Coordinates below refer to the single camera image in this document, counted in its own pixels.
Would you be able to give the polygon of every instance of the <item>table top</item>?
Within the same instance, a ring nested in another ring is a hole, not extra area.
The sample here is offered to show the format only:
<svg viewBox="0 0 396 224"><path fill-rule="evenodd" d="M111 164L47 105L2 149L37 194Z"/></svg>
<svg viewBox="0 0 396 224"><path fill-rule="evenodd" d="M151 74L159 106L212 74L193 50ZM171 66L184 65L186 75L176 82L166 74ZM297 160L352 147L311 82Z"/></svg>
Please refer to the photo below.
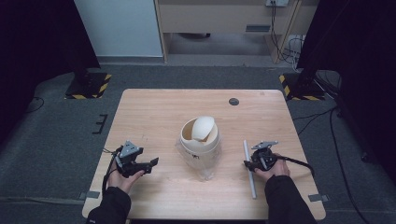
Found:
<svg viewBox="0 0 396 224"><path fill-rule="evenodd" d="M231 98L239 105L230 105ZM214 178L208 181L183 161L176 148L183 125L200 116L213 117L221 137L219 163ZM274 152L306 161L284 95L275 90L126 90L105 148L113 151L126 140L144 148L136 161L160 158L152 173L134 184L128 218L267 219L264 183L258 177L257 199L251 196L243 163L244 140L248 147L261 140L278 141L272 147ZM101 192L110 159L110 154L102 154L90 191ZM288 161L287 165L315 219L325 218L322 202L308 199L308 195L318 194L309 169ZM87 198L84 217L100 204L101 196Z"/></svg>

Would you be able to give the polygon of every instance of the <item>forearm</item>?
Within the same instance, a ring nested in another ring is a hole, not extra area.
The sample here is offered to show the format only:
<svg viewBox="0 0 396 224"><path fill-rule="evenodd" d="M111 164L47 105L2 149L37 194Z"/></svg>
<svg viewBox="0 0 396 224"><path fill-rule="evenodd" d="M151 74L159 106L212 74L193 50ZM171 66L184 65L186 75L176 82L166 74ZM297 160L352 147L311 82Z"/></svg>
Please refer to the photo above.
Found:
<svg viewBox="0 0 396 224"><path fill-rule="evenodd" d="M270 224L317 223L289 176L279 175L268 179L265 196L269 206Z"/></svg>
<svg viewBox="0 0 396 224"><path fill-rule="evenodd" d="M101 204L91 210L86 223L125 223L131 209L131 199L119 188L107 188Z"/></svg>

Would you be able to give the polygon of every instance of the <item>black stand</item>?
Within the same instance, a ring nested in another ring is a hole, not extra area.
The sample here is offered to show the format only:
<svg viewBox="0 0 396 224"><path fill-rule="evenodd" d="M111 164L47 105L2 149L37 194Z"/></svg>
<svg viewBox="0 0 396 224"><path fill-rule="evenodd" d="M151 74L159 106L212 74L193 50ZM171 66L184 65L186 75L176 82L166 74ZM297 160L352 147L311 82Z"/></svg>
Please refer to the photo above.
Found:
<svg viewBox="0 0 396 224"><path fill-rule="evenodd" d="M75 78L71 82L65 95L66 99L87 99L100 98L105 89L106 84L110 80L111 75L107 73L89 73L85 76Z"/></svg>
<svg viewBox="0 0 396 224"><path fill-rule="evenodd" d="M324 100L324 91L314 81L300 81L303 73L285 73L281 82L288 100Z"/></svg>

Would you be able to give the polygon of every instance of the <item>wall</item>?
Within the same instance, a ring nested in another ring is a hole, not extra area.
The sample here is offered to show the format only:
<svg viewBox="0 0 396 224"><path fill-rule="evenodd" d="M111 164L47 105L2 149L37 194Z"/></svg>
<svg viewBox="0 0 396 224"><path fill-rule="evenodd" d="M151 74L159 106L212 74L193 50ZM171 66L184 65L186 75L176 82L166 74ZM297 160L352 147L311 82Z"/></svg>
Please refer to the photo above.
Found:
<svg viewBox="0 0 396 224"><path fill-rule="evenodd" d="M153 0L75 0L98 57L162 57Z"/></svg>

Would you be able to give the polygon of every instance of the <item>black cable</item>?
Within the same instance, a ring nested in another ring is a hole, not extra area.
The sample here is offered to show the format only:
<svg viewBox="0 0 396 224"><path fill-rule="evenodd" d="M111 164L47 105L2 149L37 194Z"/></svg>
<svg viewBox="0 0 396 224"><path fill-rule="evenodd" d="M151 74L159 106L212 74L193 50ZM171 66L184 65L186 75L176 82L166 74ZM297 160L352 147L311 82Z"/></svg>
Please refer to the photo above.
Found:
<svg viewBox="0 0 396 224"><path fill-rule="evenodd" d="M336 152L336 154L337 154L338 164L340 165L341 174L343 175L344 183L345 183L345 185L346 185L347 196L349 197L349 200L351 201L353 207L355 208L356 212L357 212L358 215L361 217L361 219L362 219L365 223L369 224L369 221L363 216L363 214L362 214L361 211L359 210L358 206L356 205L355 200L354 200L353 197L352 197L352 194L351 194L350 189L349 189L349 185L348 185L348 183L347 183L347 177L346 177L346 174L345 174L345 171L344 171L344 166L343 166L343 163L341 163L340 152L339 152L339 150L338 150L337 140L336 140L336 138L335 138L334 129L333 129L333 127L332 127L332 113L334 112L335 109L336 109L336 108L334 108L334 109L332 110L332 112L330 113L330 128L331 128L331 130L332 130L332 140L334 141L335 152Z"/></svg>
<svg viewBox="0 0 396 224"><path fill-rule="evenodd" d="M273 41L273 44L276 47L276 54L277 54L277 58L285 61L286 63L292 63L288 61L288 58L290 57L290 55L288 55L288 57L284 57L284 53L281 52L279 45L277 44L277 37L276 37L276 32L275 32L275 18L276 18L276 1L273 0L271 1L271 6L272 6L272 17L271 17L271 40Z"/></svg>
<svg viewBox="0 0 396 224"><path fill-rule="evenodd" d="M35 96L35 97L33 97L33 99L36 99L36 100L41 100L41 105L38 107L38 108L36 108L36 109L34 109L34 110L29 110L29 111L26 111L25 113L26 114L29 114L29 113L32 113L32 112L35 112L35 111L37 111L37 110L39 110L43 105L44 105L44 99L43 98L41 98L41 97L38 97L38 96Z"/></svg>
<svg viewBox="0 0 396 224"><path fill-rule="evenodd" d="M301 54L301 49L300 49L300 52L291 49L291 41L292 41L292 40L300 40L300 43L301 43L301 44L304 42L303 39L298 38L298 37L294 37L294 38L292 38L292 39L289 40L289 48L288 48L288 49L284 48L284 49L287 50L289 53L282 53L283 55L286 56L285 62L287 62L287 63L293 63L293 62L287 61L287 59L288 59L289 57L292 57L292 56L291 56L292 53L294 53L294 54Z"/></svg>
<svg viewBox="0 0 396 224"><path fill-rule="evenodd" d="M315 177L314 168L313 168L310 164L308 164L308 163L306 163L306 162L297 161L297 160L295 160L295 159L292 159L292 158L289 158L289 157L284 157L284 156L276 156L276 158L279 159L279 160L291 161L291 162L297 163L297 164L299 164L299 165L305 166L305 167L307 167L309 170L311 170L312 176Z"/></svg>
<svg viewBox="0 0 396 224"><path fill-rule="evenodd" d="M320 76L319 75L319 73L317 72L316 73L316 75L315 75L315 78L314 78L314 80L319 84L319 86L324 90L324 91L326 91L328 94L330 94L330 96L332 97L332 98L334 98L334 97L336 97L337 95L338 95L338 93L339 93L339 85L340 85L340 82L341 82L341 77L339 76L338 77L338 80L337 80L337 86L334 86L331 82L330 82L330 80L329 80L329 78L327 77L327 74L325 73L325 76L326 76L326 80L322 77L322 76Z"/></svg>
<svg viewBox="0 0 396 224"><path fill-rule="evenodd" d="M120 152L121 150L122 150L122 147L119 147L119 148L116 149L116 151L111 152L111 161L110 161L110 164L108 165L106 174L105 174L105 176L103 177L102 195L105 194L106 185L107 185L107 180L108 180L108 178L110 177L110 174L113 173L115 170L117 170L117 169L114 169L114 170L110 171L111 165L113 164L114 159L116 158L117 154L119 154L119 152ZM103 151L106 152L106 153L110 152L108 149L105 149L105 148L103 149Z"/></svg>
<svg viewBox="0 0 396 224"><path fill-rule="evenodd" d="M300 134L308 127L308 125L309 125L312 121L314 121L315 119L317 119L318 117L320 117L320 116L322 116L322 115L325 115L325 114L327 114L327 113L333 111L336 107L337 107L337 106L333 107L332 109L326 110L326 111L324 111L324 112L322 112L322 113L319 113L319 114L313 114L313 115L308 115L308 116L306 116L306 117L300 117L300 118L293 119L293 121L295 121L295 120L297 120L297 119L309 119L309 118L312 118L311 120L308 121L308 123L305 124L305 126L303 127L303 129L300 130L300 131L298 132L298 135L300 135Z"/></svg>

